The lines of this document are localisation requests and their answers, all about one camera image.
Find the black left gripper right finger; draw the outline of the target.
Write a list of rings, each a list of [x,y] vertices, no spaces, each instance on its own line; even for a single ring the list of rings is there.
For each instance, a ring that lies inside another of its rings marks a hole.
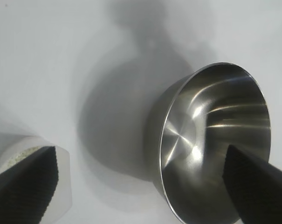
[[[222,177],[243,223],[282,224],[281,170],[229,145]]]

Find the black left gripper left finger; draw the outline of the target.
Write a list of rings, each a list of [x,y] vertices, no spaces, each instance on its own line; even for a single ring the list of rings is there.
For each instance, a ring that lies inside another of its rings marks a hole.
[[[55,147],[42,147],[0,174],[0,224],[38,224],[55,193]]]

